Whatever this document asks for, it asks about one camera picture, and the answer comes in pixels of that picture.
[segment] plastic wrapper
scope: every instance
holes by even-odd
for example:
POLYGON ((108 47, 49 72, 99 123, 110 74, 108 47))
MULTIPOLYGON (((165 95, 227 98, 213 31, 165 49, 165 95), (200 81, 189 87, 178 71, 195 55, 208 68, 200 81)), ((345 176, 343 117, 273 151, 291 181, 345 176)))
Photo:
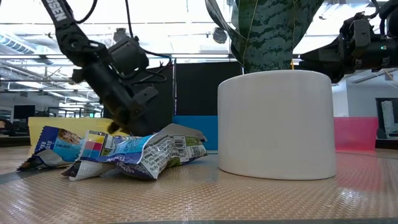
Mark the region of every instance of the plastic wrapper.
POLYGON ((81 180, 117 169, 140 179, 157 179, 165 168, 182 166, 207 155, 202 141, 206 137, 200 131, 177 124, 146 137, 112 137, 88 131, 81 157, 63 175, 81 180))
POLYGON ((33 155, 17 170, 61 167, 78 159, 83 138, 62 128, 44 126, 33 155))

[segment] table surface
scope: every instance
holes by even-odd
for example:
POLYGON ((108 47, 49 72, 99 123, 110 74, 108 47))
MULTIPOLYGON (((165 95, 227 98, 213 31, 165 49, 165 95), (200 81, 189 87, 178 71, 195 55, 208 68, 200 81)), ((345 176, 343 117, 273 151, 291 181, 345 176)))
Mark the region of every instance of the table surface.
MULTIPOLYGON (((28 150, 0 149, 2 173, 28 150)), ((2 174, 0 223, 398 223, 398 151, 339 152, 336 177, 313 181, 229 174, 210 153, 156 181, 110 172, 70 182, 61 169, 2 174)))

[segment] yellow box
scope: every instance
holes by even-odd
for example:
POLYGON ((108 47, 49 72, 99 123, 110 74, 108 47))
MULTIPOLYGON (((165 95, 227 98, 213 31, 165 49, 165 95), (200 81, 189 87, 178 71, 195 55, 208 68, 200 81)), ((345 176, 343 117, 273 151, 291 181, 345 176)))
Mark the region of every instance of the yellow box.
MULTIPOLYGON (((35 146, 44 126, 63 128, 79 136, 85 137, 87 130, 108 133, 107 129, 112 119, 108 118, 29 118, 30 145, 35 146)), ((126 136, 126 133, 116 132, 113 135, 126 136)))

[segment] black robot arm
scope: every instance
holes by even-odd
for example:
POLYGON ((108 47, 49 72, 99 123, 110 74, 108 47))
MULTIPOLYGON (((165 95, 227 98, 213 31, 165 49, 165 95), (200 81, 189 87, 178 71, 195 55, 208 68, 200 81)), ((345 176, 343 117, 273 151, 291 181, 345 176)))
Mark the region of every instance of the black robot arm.
POLYGON ((72 80, 86 81, 113 116, 108 131, 119 128, 133 135, 151 134, 143 115, 146 103, 157 95, 152 87, 133 94, 123 81, 135 69, 145 70, 149 64, 144 50, 130 37, 107 49, 102 43, 87 38, 64 0, 42 0, 55 26, 55 35, 61 52, 76 66, 72 80))
POLYGON ((364 12, 347 19, 340 29, 339 36, 329 45, 302 54, 300 68, 324 73, 333 83, 339 82, 344 74, 357 70, 372 70, 398 67, 398 0, 390 0, 380 8, 376 1, 376 13, 371 16, 364 12), (389 24, 384 35, 373 32, 369 21, 380 13, 382 24, 389 24))

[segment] white cylindrical pot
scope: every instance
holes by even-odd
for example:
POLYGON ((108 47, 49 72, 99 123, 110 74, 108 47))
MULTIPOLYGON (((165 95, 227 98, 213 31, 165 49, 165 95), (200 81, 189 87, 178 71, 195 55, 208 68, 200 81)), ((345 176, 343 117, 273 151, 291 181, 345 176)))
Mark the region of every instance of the white cylindrical pot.
POLYGON ((303 70, 257 72, 218 87, 220 169, 315 180, 336 174, 330 79, 303 70))

